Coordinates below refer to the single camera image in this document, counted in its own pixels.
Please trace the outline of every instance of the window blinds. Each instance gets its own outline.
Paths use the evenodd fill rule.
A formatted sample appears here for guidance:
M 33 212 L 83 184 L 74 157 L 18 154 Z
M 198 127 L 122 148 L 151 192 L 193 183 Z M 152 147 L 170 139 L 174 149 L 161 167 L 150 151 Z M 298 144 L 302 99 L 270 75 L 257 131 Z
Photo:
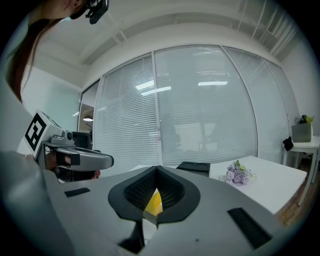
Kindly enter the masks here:
M 276 64 L 273 64 L 272 62 L 265 59 L 266 64 L 268 65 L 271 73 L 273 74 L 273 77 L 280 89 L 286 113 L 288 115 L 288 121 L 289 121 L 289 130 L 291 134 L 291 126 L 294 126 L 296 124 L 296 119 L 300 119 L 299 109 L 296 101 L 296 97 L 294 95 L 294 92 L 291 88 L 291 85 L 289 83 L 289 80 L 285 74 L 285 72 L 282 70 L 281 67 L 277 66 Z
M 289 126 L 274 77 L 261 57 L 234 48 L 224 49 L 248 89 L 257 126 L 258 157 L 282 163 L 283 140 L 289 136 Z
M 155 67 L 165 165 L 257 155 L 248 93 L 220 47 L 159 51 Z
M 158 165 L 158 133 L 152 58 L 144 57 L 106 75 L 94 113 L 94 147 L 114 157 L 110 176 L 137 165 Z

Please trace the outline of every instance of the yellow object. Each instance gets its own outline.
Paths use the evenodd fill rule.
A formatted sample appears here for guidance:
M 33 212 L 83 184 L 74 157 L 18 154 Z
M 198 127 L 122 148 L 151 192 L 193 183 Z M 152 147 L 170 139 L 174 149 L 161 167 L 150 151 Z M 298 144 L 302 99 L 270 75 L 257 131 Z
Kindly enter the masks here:
M 159 191 L 153 194 L 145 210 L 154 216 L 162 213 L 162 201 Z
M 307 123 L 310 123 L 310 122 L 312 122 L 314 120 L 314 116 L 307 116 L 306 117 L 306 122 Z

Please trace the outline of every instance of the white wall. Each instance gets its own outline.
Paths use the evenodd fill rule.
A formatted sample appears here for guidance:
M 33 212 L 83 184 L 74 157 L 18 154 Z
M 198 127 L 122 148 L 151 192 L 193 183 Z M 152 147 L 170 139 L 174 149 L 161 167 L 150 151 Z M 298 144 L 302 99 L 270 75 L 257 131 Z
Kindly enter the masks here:
M 25 73 L 22 85 L 26 83 L 28 72 Z M 76 131 L 79 111 L 80 89 L 56 76 L 53 76 L 36 67 L 31 70 L 30 77 L 22 89 L 22 102 L 24 108 L 33 116 L 36 110 L 49 115 L 63 129 Z M 21 141 L 18 152 L 30 154 L 24 142 Z
M 52 52 L 49 51 L 48 53 L 38 51 L 34 58 L 33 67 L 61 78 L 69 84 L 73 84 L 76 90 L 81 90 L 86 79 L 86 70 L 64 61 L 58 54 L 56 54 L 56 58 L 53 58 L 50 56 Z
M 258 41 L 234 29 L 207 23 L 166 25 L 144 31 L 123 42 L 123 46 L 117 45 L 108 50 L 90 66 L 83 89 L 103 74 L 136 57 L 151 51 L 188 44 L 234 47 L 279 64 Z
M 314 116 L 313 134 L 320 135 L 320 66 L 307 41 L 301 40 L 281 62 L 300 115 Z

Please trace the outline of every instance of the white desk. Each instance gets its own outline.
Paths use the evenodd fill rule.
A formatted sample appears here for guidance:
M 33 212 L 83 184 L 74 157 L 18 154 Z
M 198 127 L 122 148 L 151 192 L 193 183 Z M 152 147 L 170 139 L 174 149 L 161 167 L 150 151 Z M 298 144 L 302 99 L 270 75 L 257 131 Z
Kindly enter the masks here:
M 276 214 L 285 206 L 307 176 L 305 171 L 254 156 L 239 158 L 239 161 L 257 175 L 257 180 L 250 181 L 247 185 L 233 184 L 232 186 L 268 209 L 272 214 Z M 209 178 L 218 180 L 219 176 L 226 174 L 227 167 L 232 162 L 231 160 L 212 163 Z M 150 165 L 137 165 L 132 170 L 146 166 Z
M 308 180 L 306 181 L 305 188 L 303 190 L 302 196 L 298 203 L 298 205 L 301 206 L 306 197 L 310 184 L 314 183 L 316 179 L 318 162 L 320 161 L 320 136 L 313 136 L 311 139 L 311 142 L 293 142 L 293 148 L 290 149 L 289 152 L 303 152 L 303 153 L 312 154 L 312 162 L 311 162 Z M 287 165 L 289 152 L 284 150 L 284 153 L 283 153 L 284 166 Z M 294 168 L 298 168 L 298 156 L 296 156 L 295 158 Z

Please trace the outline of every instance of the purple flowers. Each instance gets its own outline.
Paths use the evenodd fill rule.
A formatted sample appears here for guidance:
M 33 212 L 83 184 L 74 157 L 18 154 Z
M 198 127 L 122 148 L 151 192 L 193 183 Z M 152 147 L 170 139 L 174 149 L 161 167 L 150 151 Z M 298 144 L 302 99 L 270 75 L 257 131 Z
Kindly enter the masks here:
M 225 182 L 228 184 L 247 184 L 250 181 L 251 173 L 244 165 L 240 165 L 239 160 L 234 161 L 227 168 Z

